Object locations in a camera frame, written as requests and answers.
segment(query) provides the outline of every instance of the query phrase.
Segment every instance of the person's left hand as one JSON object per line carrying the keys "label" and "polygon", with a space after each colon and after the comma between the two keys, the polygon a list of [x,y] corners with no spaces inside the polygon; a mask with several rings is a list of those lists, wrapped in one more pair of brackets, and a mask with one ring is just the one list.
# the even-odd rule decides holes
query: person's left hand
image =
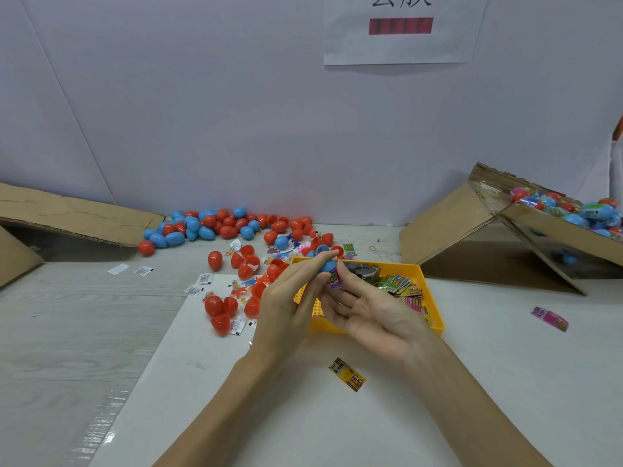
{"label": "person's left hand", "polygon": [[[250,353],[274,364],[286,361],[305,337],[314,302],[331,275],[318,270],[338,251],[321,252],[315,258],[292,264],[262,293],[260,316]],[[294,302],[297,292],[307,284],[301,303]]]}

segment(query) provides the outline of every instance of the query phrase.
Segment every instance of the forearm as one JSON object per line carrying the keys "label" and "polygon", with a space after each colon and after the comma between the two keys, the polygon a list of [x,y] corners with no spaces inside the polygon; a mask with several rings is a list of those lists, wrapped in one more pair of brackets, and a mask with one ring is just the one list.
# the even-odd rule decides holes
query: forearm
{"label": "forearm", "polygon": [[153,467],[222,465],[249,408],[274,373],[274,364],[252,352],[237,361],[212,400]]}
{"label": "forearm", "polygon": [[439,337],[414,348],[406,372],[464,467],[551,467]]}

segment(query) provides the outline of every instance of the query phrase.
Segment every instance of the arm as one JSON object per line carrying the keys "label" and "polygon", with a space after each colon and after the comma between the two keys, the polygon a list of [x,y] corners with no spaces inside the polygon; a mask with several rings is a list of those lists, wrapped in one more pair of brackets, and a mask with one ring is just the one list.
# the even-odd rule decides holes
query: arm
{"label": "arm", "polygon": [[[337,251],[288,266],[262,294],[253,346],[236,364],[212,400],[153,467],[223,465],[250,412],[280,365],[298,349],[307,333],[313,304],[328,273],[318,270]],[[301,303],[294,296],[306,285]]]}
{"label": "arm", "polygon": [[551,467],[424,318],[338,263],[342,289],[324,289],[325,316],[401,367],[464,467]]}

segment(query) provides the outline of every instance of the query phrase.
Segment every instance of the paper sign on wall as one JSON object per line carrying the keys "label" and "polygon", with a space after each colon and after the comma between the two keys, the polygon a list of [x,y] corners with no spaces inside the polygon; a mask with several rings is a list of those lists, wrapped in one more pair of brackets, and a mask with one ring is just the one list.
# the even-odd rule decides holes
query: paper sign on wall
{"label": "paper sign on wall", "polygon": [[487,0],[324,0],[324,64],[471,62]]}

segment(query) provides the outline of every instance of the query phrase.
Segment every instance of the hand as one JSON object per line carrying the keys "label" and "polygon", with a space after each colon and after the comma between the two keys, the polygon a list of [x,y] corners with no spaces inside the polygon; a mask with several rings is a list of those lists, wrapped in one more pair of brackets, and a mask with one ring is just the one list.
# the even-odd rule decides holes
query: hand
{"label": "hand", "polygon": [[[264,290],[250,353],[279,364],[296,352],[307,334],[316,298],[331,277],[318,270],[337,255],[338,251],[321,252],[314,259],[292,264]],[[297,305],[294,297],[305,284]]]}
{"label": "hand", "polygon": [[428,323],[398,298],[364,282],[338,262],[342,290],[320,294],[326,318],[386,361],[403,366],[420,338],[433,334]]}

